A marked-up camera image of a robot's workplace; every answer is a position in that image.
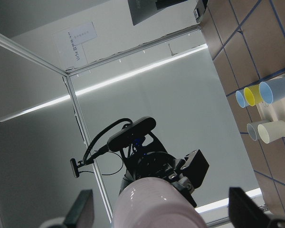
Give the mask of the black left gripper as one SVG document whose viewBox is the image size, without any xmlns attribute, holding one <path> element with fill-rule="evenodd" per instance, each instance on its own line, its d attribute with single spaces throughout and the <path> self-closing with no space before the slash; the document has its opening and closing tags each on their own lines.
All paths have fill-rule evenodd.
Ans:
<svg viewBox="0 0 285 228">
<path fill-rule="evenodd" d="M 173 187 L 193 206 L 197 203 L 192 197 L 194 189 L 199 188 L 209 169 L 209 163 L 200 149 L 194 150 L 184 157 L 185 163 L 180 171 L 185 176 L 181 179 L 177 173 L 176 166 L 180 159 L 169 154 L 163 144 L 156 137 L 153 141 L 143 146 L 145 137 L 136 139 L 128 147 L 133 154 L 125 157 L 123 149 L 120 150 L 122 160 L 126 166 L 126 173 L 122 178 L 121 190 L 136 180 L 155 177 L 173 183 Z"/>
</svg>

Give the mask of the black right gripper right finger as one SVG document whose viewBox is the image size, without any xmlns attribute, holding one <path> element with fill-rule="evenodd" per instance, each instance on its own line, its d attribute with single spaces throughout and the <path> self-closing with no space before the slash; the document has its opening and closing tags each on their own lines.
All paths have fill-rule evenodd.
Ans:
<svg viewBox="0 0 285 228">
<path fill-rule="evenodd" d="M 285 228 L 285 218 L 267 215 L 240 188 L 229 188 L 228 216 L 236 228 Z"/>
</svg>

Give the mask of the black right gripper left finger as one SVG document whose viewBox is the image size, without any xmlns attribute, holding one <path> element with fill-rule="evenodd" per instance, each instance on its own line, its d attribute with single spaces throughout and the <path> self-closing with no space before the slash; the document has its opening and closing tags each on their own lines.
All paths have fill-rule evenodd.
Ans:
<svg viewBox="0 0 285 228">
<path fill-rule="evenodd" d="M 94 219 L 93 190 L 82 190 L 66 215 L 63 225 L 66 228 L 92 228 Z"/>
</svg>

